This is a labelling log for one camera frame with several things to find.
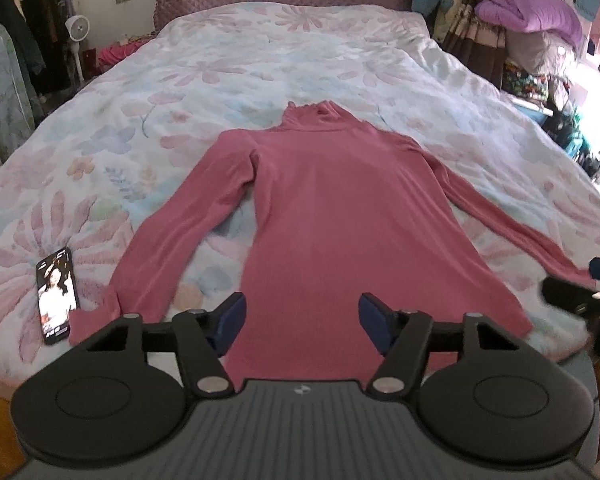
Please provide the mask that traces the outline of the dark hanging clothes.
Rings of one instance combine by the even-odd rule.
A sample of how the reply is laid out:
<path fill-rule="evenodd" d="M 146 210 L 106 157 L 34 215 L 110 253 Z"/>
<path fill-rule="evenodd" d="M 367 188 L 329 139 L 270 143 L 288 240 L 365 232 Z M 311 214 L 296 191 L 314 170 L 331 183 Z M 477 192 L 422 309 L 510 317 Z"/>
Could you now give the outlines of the dark hanging clothes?
<path fill-rule="evenodd" d="M 70 52 L 66 21 L 76 14 L 76 0 L 0 0 L 0 24 L 9 33 L 39 96 L 69 90 L 76 64 Z"/>

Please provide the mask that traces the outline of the black smartphone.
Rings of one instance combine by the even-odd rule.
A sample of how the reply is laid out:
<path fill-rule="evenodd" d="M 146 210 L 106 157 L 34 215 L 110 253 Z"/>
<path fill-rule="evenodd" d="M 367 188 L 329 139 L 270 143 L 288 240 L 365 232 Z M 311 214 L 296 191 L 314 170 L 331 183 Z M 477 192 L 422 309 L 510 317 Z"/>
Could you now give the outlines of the black smartphone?
<path fill-rule="evenodd" d="M 50 346 L 69 336 L 69 314 L 79 307 L 70 249 L 60 248 L 39 261 L 35 277 L 43 344 Z"/>

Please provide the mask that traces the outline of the pink cloth beside bed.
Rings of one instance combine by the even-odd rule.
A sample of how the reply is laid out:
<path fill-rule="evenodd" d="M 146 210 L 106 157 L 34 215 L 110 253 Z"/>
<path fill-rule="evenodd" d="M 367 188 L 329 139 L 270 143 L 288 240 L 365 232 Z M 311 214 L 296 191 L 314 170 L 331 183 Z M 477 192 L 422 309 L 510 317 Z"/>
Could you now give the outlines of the pink cloth beside bed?
<path fill-rule="evenodd" d="M 99 65 L 103 68 L 115 66 L 147 43 L 148 39 L 140 39 L 128 42 L 127 44 L 119 44 L 118 42 L 110 44 L 110 46 L 102 48 L 99 51 Z"/>

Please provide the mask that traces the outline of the light floral hanging garment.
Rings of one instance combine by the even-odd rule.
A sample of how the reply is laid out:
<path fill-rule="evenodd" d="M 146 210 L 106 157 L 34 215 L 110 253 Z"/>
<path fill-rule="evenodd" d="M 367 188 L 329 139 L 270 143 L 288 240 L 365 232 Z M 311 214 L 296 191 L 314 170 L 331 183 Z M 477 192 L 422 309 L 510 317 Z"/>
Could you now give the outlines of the light floral hanging garment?
<path fill-rule="evenodd" d="M 0 157 L 5 160 L 34 131 L 34 116 L 12 38 L 0 24 Z"/>

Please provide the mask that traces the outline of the pink turtleneck sweater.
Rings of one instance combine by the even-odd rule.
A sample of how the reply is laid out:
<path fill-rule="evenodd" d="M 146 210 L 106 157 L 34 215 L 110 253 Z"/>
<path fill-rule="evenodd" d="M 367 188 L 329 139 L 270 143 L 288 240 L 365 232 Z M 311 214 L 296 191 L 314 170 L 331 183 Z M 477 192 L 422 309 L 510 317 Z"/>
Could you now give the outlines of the pink turtleneck sweater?
<path fill-rule="evenodd" d="M 245 194 L 257 232 L 240 282 L 246 322 L 225 360 L 234 382 L 370 379 L 379 356 L 358 322 L 366 292 L 442 322 L 479 312 L 527 335 L 531 322 L 457 210 L 547 273 L 591 279 L 550 238 L 510 218 L 409 136 L 379 130 L 334 102 L 292 104 L 277 127 L 219 135 L 136 230 L 99 306 L 70 314 L 70 341 L 128 313 L 162 320 L 194 252 Z"/>

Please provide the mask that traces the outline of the white standing fan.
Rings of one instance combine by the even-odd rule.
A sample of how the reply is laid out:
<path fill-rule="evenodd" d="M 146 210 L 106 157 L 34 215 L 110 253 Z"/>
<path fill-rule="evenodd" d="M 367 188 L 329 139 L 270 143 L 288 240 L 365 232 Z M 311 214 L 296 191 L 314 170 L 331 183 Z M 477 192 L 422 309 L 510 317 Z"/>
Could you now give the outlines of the white standing fan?
<path fill-rule="evenodd" d="M 67 18 L 65 26 L 68 32 L 70 41 L 70 50 L 73 56 L 74 64 L 76 64 L 76 73 L 78 74 L 79 83 L 84 83 L 84 75 L 80 61 L 80 44 L 84 41 L 91 30 L 90 20 L 82 14 L 74 14 Z"/>

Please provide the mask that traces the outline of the purple folded blanket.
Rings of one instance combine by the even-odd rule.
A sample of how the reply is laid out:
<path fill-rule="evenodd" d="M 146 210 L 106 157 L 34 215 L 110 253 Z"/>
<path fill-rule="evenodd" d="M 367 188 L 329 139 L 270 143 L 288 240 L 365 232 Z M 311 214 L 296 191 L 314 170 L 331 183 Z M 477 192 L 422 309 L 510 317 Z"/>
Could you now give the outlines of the purple folded blanket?
<path fill-rule="evenodd" d="M 564 0 L 481 0 L 475 11 L 480 20 L 513 32 L 552 32 L 574 50 L 582 44 L 577 13 Z"/>

